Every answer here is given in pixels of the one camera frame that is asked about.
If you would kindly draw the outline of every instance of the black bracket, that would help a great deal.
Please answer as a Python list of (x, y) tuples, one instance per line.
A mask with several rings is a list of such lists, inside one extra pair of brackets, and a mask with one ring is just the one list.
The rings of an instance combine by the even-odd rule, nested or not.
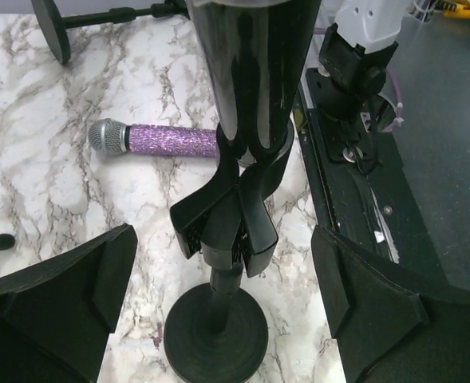
[(370, 97), (385, 84), (385, 68), (397, 43), (373, 53), (359, 45), (352, 47), (338, 34), (338, 25), (327, 29), (319, 61), (330, 74), (319, 95), (324, 113), (336, 120), (352, 120)]
[(264, 200), (282, 181), (293, 138), (289, 123), (282, 149), (240, 176), (237, 159), (217, 128), (217, 172), (204, 187), (171, 207), (172, 224), (188, 259), (202, 249), (205, 261), (217, 270), (230, 270), (243, 260), (249, 277), (268, 267), (278, 234)]
[(357, 145), (361, 150), (359, 154), (363, 161), (372, 161), (373, 146), (360, 115), (357, 114), (351, 121), (339, 121), (329, 118), (322, 112), (320, 100), (322, 99), (322, 89), (330, 84), (330, 79), (322, 76), (316, 69), (308, 69), (306, 79), (311, 98), (316, 103), (316, 117), (322, 126), (323, 140), (330, 162), (346, 163), (347, 143)]

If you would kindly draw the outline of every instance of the microphone handle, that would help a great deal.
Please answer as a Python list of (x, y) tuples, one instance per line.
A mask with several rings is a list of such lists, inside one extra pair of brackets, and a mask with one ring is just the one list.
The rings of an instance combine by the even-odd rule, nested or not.
[(130, 152), (150, 156), (217, 157), (216, 131), (135, 124), (126, 129)]

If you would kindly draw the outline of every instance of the black round base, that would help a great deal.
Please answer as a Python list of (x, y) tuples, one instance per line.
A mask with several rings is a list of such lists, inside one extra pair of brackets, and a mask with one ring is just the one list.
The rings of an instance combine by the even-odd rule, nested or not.
[(32, 0), (34, 14), (43, 36), (56, 60), (66, 64), (71, 58), (68, 34), (59, 9), (53, 0)]
[(233, 297), (226, 330), (208, 328), (209, 284), (183, 295), (169, 312), (164, 348), (171, 367), (188, 383), (242, 383), (258, 369), (268, 346), (268, 326), (259, 304), (245, 291)]

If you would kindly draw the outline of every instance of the black metal pole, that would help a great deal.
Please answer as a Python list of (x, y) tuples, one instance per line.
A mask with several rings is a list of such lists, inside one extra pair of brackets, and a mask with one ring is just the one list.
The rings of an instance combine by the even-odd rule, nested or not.
[(233, 266), (231, 270), (211, 269), (210, 288), (211, 298), (210, 329), (214, 334), (220, 334), (226, 329), (231, 300), (240, 288), (243, 265)]
[(81, 16), (69, 16), (63, 18), (65, 28), (70, 30), (72, 28), (80, 28), (82, 26), (96, 26), (98, 24), (106, 23), (122, 23), (131, 22), (137, 18), (137, 12), (133, 8), (115, 8), (109, 12), (102, 12), (99, 14), (85, 14)]

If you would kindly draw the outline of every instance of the purple glitter microphone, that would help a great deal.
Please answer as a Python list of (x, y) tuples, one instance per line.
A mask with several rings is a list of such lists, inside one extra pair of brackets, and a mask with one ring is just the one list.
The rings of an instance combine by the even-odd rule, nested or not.
[(128, 126), (108, 118), (94, 123), (89, 128), (88, 138), (95, 151), (108, 156), (125, 152), (149, 156), (217, 156), (215, 130), (140, 124)]

